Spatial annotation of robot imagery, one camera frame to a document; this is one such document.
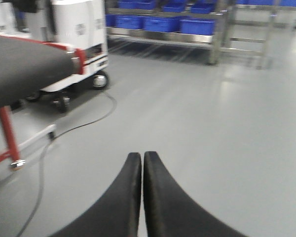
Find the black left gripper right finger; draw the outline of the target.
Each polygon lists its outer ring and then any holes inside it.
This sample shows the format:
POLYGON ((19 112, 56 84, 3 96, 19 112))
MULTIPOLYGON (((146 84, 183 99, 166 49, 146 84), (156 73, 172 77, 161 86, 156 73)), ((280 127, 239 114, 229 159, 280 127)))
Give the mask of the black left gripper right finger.
POLYGON ((155 151, 144 155, 143 196, 149 237, 242 237, 196 203, 155 151))

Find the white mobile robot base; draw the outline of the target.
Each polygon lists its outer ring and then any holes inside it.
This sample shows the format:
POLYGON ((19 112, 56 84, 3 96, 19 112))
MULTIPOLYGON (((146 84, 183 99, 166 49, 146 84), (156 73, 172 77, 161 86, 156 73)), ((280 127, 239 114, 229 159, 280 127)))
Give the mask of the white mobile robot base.
POLYGON ((24 39, 65 50, 73 55, 79 71, 23 98, 37 101, 47 93, 55 94, 54 104, 61 112, 69 106, 70 87, 103 89, 109 84, 106 20, 101 0, 5 0, 5 9, 17 8, 25 15, 29 32, 0 27, 0 36, 24 39))

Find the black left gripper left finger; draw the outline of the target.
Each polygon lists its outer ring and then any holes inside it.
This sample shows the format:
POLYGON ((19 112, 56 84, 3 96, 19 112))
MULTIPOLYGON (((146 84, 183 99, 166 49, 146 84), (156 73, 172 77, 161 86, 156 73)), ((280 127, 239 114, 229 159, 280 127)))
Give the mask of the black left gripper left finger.
POLYGON ((136 237, 142 191, 142 161, 129 153, 120 172, 83 214, 53 237, 136 237))

